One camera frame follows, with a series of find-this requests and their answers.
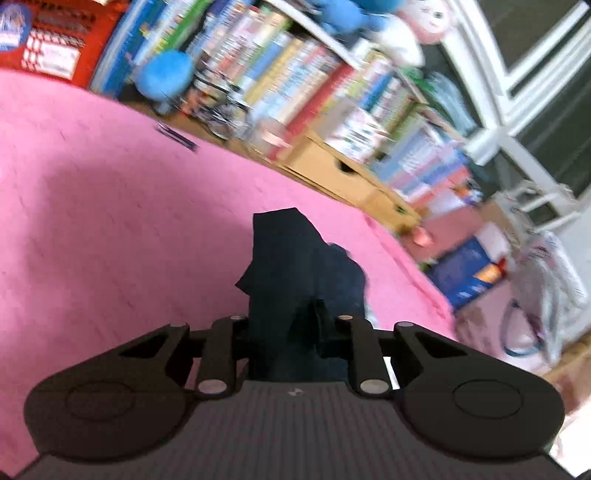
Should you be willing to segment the red plastic crate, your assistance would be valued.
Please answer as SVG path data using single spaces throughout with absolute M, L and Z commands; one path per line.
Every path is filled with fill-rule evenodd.
M 128 1 L 1 3 L 1 67 L 87 88 Z

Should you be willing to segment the blue plush toy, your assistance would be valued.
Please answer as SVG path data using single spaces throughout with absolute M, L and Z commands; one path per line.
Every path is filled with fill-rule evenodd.
M 331 35 L 383 31 L 405 4 L 403 0 L 301 1 L 305 11 Z

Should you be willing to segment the pink and white plush doll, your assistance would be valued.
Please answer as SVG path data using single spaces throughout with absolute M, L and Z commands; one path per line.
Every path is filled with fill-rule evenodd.
M 423 68 L 423 47 L 439 44 L 455 24 L 448 1 L 406 1 L 383 30 L 370 33 L 370 41 L 399 68 Z

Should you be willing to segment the blue carton box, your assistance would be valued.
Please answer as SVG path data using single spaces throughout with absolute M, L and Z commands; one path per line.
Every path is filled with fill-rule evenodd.
M 501 279 L 498 264 L 509 251 L 503 235 L 474 235 L 430 267 L 427 276 L 457 311 Z

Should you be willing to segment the miniature black bicycle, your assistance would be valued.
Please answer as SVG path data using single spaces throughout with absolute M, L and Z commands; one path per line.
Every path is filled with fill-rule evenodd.
M 243 99 L 242 88 L 225 75 L 209 70 L 194 73 L 183 97 L 182 111 L 223 142 L 249 127 L 250 106 Z

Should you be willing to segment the navy and white jacket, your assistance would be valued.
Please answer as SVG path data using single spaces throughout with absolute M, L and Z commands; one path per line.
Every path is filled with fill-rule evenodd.
M 390 393 L 362 267 L 296 208 L 256 213 L 252 228 L 252 262 L 236 283 L 249 297 L 249 380 L 346 381 L 363 395 Z

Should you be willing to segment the clear jar with pink lid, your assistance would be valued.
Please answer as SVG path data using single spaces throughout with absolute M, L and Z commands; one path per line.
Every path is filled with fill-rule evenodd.
M 249 142 L 257 155 L 270 159 L 277 151 L 288 146 L 286 127 L 270 117 L 260 119 L 252 131 Z

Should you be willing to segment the blue plush ball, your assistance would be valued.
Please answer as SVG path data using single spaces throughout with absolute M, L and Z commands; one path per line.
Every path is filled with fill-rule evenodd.
M 177 50 L 164 51 L 141 67 L 135 77 L 135 87 L 148 100 L 173 100 L 187 89 L 193 72 L 194 63 L 188 54 Z

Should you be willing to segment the white plastic bag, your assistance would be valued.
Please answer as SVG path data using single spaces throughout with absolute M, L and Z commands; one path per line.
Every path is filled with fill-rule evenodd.
M 590 296 L 559 238 L 531 235 L 514 259 L 513 299 L 500 324 L 500 346 L 515 359 L 539 356 L 556 366 L 564 347 L 590 329 L 584 318 Z

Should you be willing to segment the white patterned box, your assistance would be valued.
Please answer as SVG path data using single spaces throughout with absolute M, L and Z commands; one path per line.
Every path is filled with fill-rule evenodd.
M 329 109 L 317 133 L 333 150 L 361 164 L 367 164 L 389 137 L 370 113 L 349 98 Z

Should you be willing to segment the pink tablecloth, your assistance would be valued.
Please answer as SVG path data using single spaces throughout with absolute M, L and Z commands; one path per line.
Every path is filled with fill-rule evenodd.
M 23 419 L 49 375 L 166 324 L 243 314 L 252 217 L 297 208 L 365 271 L 383 329 L 452 332 L 449 304 L 362 211 L 61 82 L 1 74 L 1 468 L 36 456 Z

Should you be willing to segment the wooden drawer organizer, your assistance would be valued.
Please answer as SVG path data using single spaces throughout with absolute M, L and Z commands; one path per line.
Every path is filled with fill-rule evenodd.
M 396 234 L 411 231 L 421 216 L 369 168 L 349 159 L 308 131 L 277 154 L 277 161 L 304 182 L 348 203 Z

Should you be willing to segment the row of upright books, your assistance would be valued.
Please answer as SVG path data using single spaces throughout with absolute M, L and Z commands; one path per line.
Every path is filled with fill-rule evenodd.
M 370 41 L 370 33 L 331 35 L 301 1 L 134 1 L 90 87 L 111 98 L 129 89 L 141 95 L 135 77 L 147 61 L 168 50 L 185 52 L 194 63 L 193 76 L 209 70 L 242 88 L 250 122 L 232 139 L 250 146 L 256 123 L 270 117 L 286 127 L 283 149 L 349 98 L 389 134 L 362 165 L 407 202 L 423 206 L 438 190 L 467 179 L 464 138 L 475 122 L 447 76 L 424 67 L 399 68 Z M 141 96 L 159 115 L 185 114 L 189 86 L 173 100 Z

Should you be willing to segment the pink cardboard box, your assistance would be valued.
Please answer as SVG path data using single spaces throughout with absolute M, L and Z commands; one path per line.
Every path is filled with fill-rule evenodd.
M 438 260 L 462 245 L 483 225 L 479 211 L 466 206 L 424 220 L 405 233 L 401 242 L 417 263 L 426 263 Z

